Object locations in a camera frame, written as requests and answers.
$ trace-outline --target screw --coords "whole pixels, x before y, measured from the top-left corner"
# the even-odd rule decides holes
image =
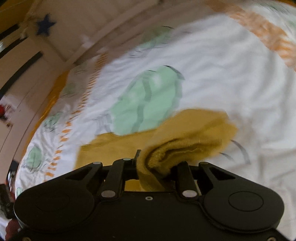
[[[194,190],[185,190],[185,191],[182,192],[182,195],[184,197],[188,197],[188,198],[190,198],[190,197],[196,197],[197,196],[197,192],[194,191]]]
[[[104,198],[112,198],[115,197],[116,192],[112,191],[112,190],[105,190],[101,192],[102,197]]]

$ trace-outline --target white bed sheet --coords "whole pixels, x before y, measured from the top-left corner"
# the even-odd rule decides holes
[[[296,29],[286,23],[293,21],[295,9],[260,3],[237,4],[262,14],[294,41]],[[283,7],[289,13],[274,12],[270,5]],[[255,34],[224,13],[205,5],[183,15],[187,19],[192,16],[198,20],[171,30],[164,43],[148,50],[131,50],[102,69],[82,112],[71,121],[59,159],[53,162],[61,145],[61,132],[81,103],[99,57],[71,70],[66,88],[50,112],[51,118],[38,128],[20,164],[16,196],[73,170],[79,147],[96,135],[120,132],[112,106],[122,95],[134,101],[141,98],[127,92],[127,88],[141,81],[139,75],[144,71],[156,71],[149,85],[158,88],[162,71],[170,66],[183,76],[177,80],[182,95],[174,99],[174,113],[188,108],[224,110],[239,129],[223,154],[206,161],[276,191],[285,203],[278,230],[291,240],[296,238],[295,71]],[[163,24],[175,27],[168,21]]]

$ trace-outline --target yellow cloth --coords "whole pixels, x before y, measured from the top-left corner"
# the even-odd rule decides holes
[[[224,112],[183,110],[157,129],[117,136],[99,135],[81,147],[76,168],[94,161],[111,165],[121,158],[133,158],[141,149],[137,171],[145,191],[164,191],[161,178],[182,161],[201,161],[221,152],[236,134],[236,127]],[[140,191],[135,182],[128,188]]]

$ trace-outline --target black strip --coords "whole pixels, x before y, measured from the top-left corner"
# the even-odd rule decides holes
[[[30,58],[22,67],[20,67],[19,70],[16,71],[13,76],[10,77],[10,79],[0,89],[0,99],[5,95],[9,88],[21,77],[21,75],[42,56],[43,53],[38,52],[32,58]]]
[[[16,31],[19,28],[20,28],[19,25],[15,24],[12,27],[10,27],[9,29],[7,29],[4,32],[0,33],[0,40],[4,39],[5,37],[7,37],[8,35],[10,35],[11,33],[13,33],[14,31]]]
[[[23,39],[17,39],[14,42],[12,42],[7,48],[3,49],[0,52],[0,58],[2,58],[5,54],[7,54],[10,50],[12,50],[15,46],[20,44],[22,41],[24,41],[26,38]]]

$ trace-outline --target bed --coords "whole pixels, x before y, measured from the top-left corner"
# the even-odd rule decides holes
[[[150,14],[153,21],[138,17],[132,31],[121,23],[120,38],[115,29],[110,41],[88,41],[51,92],[20,163],[15,195],[73,170],[80,146],[97,135],[128,134],[118,106],[130,110],[151,95],[157,103],[151,108],[166,117],[189,108],[228,114],[238,133],[206,161],[276,191],[285,203],[278,230],[294,240],[296,8],[259,0],[180,4],[162,6],[162,14]]]

